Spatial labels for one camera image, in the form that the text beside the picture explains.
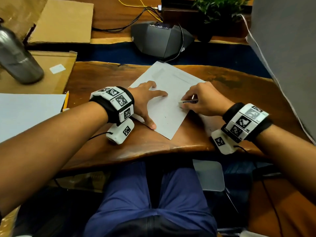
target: metal water bottle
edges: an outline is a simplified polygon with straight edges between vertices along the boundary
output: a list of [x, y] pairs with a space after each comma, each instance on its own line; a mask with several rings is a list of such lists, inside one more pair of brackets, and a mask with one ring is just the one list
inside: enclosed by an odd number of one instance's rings
[[23, 84], [34, 83], [44, 76], [43, 69], [24, 48], [13, 31], [1, 26], [0, 18], [0, 66]]

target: thigh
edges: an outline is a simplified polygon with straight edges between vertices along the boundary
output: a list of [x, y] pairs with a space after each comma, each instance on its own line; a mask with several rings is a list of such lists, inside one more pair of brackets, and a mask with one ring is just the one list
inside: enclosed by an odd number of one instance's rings
[[193, 165], [164, 174], [159, 213], [183, 228], [216, 235], [216, 221], [210, 213]]
[[127, 164], [110, 178], [104, 199], [84, 235], [104, 237], [115, 226], [152, 215], [144, 162]]

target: yellow pencil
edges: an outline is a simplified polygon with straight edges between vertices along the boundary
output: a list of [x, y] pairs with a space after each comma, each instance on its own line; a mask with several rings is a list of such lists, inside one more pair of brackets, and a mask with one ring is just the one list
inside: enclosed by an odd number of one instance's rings
[[66, 109], [66, 108], [67, 108], [68, 98], [69, 98], [69, 91], [67, 91], [67, 93], [66, 93], [66, 98], [65, 98], [65, 102], [64, 102], [64, 107], [63, 107], [63, 109]]

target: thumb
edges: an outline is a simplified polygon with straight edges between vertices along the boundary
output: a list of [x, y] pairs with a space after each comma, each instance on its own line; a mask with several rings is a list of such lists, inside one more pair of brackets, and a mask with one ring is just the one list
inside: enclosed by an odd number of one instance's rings
[[142, 118], [145, 121], [145, 124], [151, 128], [152, 130], [155, 130], [157, 128], [156, 124], [154, 123], [154, 121], [149, 117], [148, 113], [145, 114], [144, 116], [142, 116]]
[[182, 108], [182, 109], [186, 109], [186, 110], [193, 110], [193, 111], [195, 111], [195, 109], [196, 109], [196, 104], [193, 104], [193, 103], [183, 103], [183, 104], [181, 105], [181, 108]]

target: wooden table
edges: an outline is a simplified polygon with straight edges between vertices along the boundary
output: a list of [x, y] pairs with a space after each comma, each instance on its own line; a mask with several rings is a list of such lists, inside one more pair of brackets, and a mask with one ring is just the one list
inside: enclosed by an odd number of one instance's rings
[[[118, 0], [73, 0], [80, 2], [88, 2], [94, 4], [94, 12], [92, 26], [100, 29], [110, 29], [126, 26], [137, 15], [140, 14], [142, 8], [126, 7]], [[161, 4], [161, 0], [142, 0], [145, 5], [157, 7]], [[140, 0], [121, 0], [121, 2], [129, 5], [141, 5]], [[137, 22], [155, 20], [148, 12], [145, 12]], [[116, 43], [123, 41], [131, 41], [130, 27], [120, 33], [108, 33], [92, 31], [91, 43]], [[236, 43], [246, 43], [244, 38], [225, 38], [213, 37], [215, 41], [227, 41]]]
[[[270, 113], [275, 124], [308, 140], [289, 104], [272, 80], [222, 67], [176, 67], [212, 82], [222, 94], [234, 102], [257, 105]], [[120, 85], [127, 88], [148, 68], [149, 66], [77, 62], [65, 88], [65, 91], [70, 92], [68, 107], [87, 102], [91, 92], [106, 86]], [[223, 124], [221, 118], [211, 121], [217, 126]], [[90, 140], [64, 166], [62, 172], [102, 167], [162, 153], [215, 151], [204, 131], [202, 121], [194, 112], [189, 112], [172, 140], [150, 130], [137, 120], [134, 120], [134, 123], [134, 130], [123, 144], [115, 145], [105, 135]], [[106, 131], [110, 125], [106, 124], [97, 133]], [[249, 152], [263, 156], [252, 143], [244, 141], [241, 145]]]

